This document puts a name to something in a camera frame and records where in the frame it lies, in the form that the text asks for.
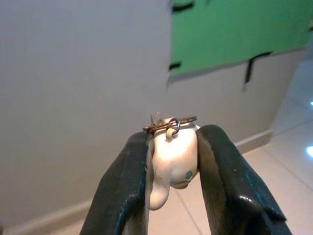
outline baseboard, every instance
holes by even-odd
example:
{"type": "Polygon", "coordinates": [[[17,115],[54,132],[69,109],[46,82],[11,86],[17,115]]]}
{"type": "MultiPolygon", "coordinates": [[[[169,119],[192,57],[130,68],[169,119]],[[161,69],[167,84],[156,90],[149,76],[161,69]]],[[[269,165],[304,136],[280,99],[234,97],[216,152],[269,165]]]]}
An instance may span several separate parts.
{"type": "Polygon", "coordinates": [[[239,141],[235,143],[235,145],[237,149],[239,150],[239,152],[241,152],[241,154],[244,154],[255,148],[258,148],[267,144],[270,141],[272,134],[273,134],[272,130],[267,130],[265,132],[259,133],[247,139],[239,141]]]}
{"type": "Polygon", "coordinates": [[[92,200],[47,214],[12,228],[4,228],[3,235],[44,235],[86,217],[92,200]]]}

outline black tape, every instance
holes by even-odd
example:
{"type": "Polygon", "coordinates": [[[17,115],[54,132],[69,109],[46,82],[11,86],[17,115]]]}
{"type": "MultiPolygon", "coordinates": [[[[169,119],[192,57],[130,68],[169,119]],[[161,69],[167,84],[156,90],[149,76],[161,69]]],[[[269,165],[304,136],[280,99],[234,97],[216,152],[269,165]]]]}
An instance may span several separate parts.
{"type": "Polygon", "coordinates": [[[186,4],[176,4],[172,7],[172,12],[180,12],[191,9],[194,7],[194,2],[186,3],[186,4]]]}
{"type": "Polygon", "coordinates": [[[172,69],[179,68],[181,66],[181,62],[171,63],[168,70],[171,71],[172,69]]]}
{"type": "Polygon", "coordinates": [[[251,74],[252,74],[252,69],[253,69],[254,61],[255,61],[256,59],[258,59],[258,58],[271,55],[272,53],[273,53],[273,51],[265,52],[265,53],[256,55],[256,56],[252,57],[251,59],[249,59],[248,68],[247,68],[247,70],[246,70],[245,84],[247,84],[247,83],[251,80],[251,74]]]}

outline key ring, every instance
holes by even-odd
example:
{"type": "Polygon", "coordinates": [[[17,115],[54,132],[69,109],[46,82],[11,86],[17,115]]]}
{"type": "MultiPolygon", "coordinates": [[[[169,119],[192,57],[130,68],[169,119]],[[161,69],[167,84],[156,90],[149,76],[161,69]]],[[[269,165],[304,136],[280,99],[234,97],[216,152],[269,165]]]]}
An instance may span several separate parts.
{"type": "Polygon", "coordinates": [[[190,122],[193,122],[197,120],[197,117],[196,116],[193,116],[193,117],[184,117],[184,118],[181,118],[181,119],[178,119],[178,118],[172,118],[168,123],[164,123],[164,124],[159,124],[159,125],[150,125],[150,126],[146,126],[146,127],[143,127],[142,130],[143,131],[146,131],[146,132],[152,132],[154,133],[155,131],[158,131],[158,130],[162,130],[162,129],[169,129],[171,127],[175,127],[177,126],[176,128],[176,132],[174,134],[177,134],[177,132],[180,130],[180,126],[183,125],[183,124],[186,124],[186,123],[190,123],[190,122]]]}

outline blue dot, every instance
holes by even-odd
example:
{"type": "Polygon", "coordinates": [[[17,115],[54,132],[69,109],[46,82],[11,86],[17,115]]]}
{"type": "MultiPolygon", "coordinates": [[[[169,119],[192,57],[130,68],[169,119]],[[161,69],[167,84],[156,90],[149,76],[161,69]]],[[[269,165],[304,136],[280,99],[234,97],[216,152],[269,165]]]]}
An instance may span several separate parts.
{"type": "Polygon", "coordinates": [[[188,171],[187,174],[186,174],[186,179],[190,180],[191,176],[192,176],[192,172],[188,171]]]}

